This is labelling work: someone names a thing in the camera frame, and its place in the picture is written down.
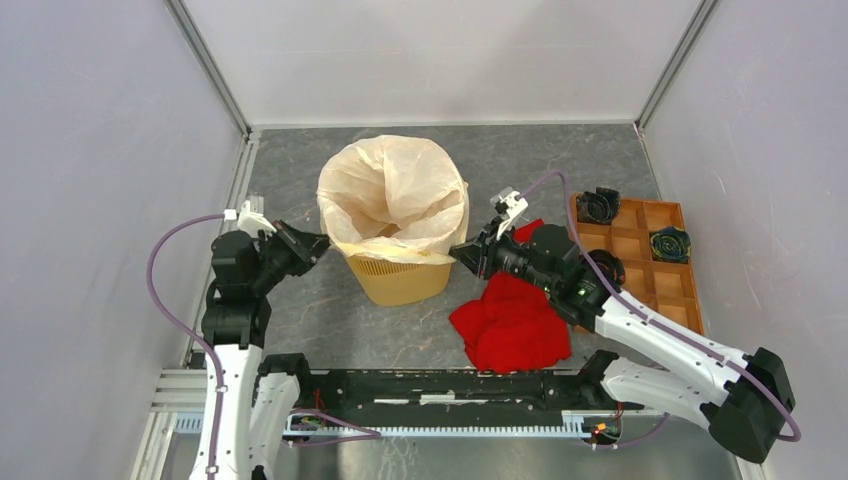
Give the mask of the yellow plastic trash bin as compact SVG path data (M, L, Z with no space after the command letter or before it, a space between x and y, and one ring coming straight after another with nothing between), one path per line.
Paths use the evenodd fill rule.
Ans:
M352 256L346 259L367 297L376 305L395 307L420 302L447 286L451 264L405 264Z

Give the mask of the translucent white trash bag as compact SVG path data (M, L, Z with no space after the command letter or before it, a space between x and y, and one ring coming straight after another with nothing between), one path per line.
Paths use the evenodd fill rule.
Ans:
M357 140L323 166L320 227L346 257L401 264L452 263L466 239L468 185L449 154L427 138Z

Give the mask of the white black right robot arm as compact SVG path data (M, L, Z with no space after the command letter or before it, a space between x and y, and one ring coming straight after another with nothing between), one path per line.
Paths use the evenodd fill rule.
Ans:
M545 224L517 242L491 223L474 240L451 247L450 255L480 278L504 273L531 284L566 323L656 362L639 366L605 355L600 370L577 382L585 405L602 408L614 399L685 419L756 464L776 442L801 440L794 392L778 354L724 345L660 314L612 281L565 227Z

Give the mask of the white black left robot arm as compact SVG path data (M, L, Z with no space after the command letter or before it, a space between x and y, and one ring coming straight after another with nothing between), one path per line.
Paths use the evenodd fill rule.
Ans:
M327 235L283 221L212 242L214 279L201 320L206 400L190 478L271 478L287 418L312 399L314 381L303 354L265 354L268 295L309 272L329 247Z

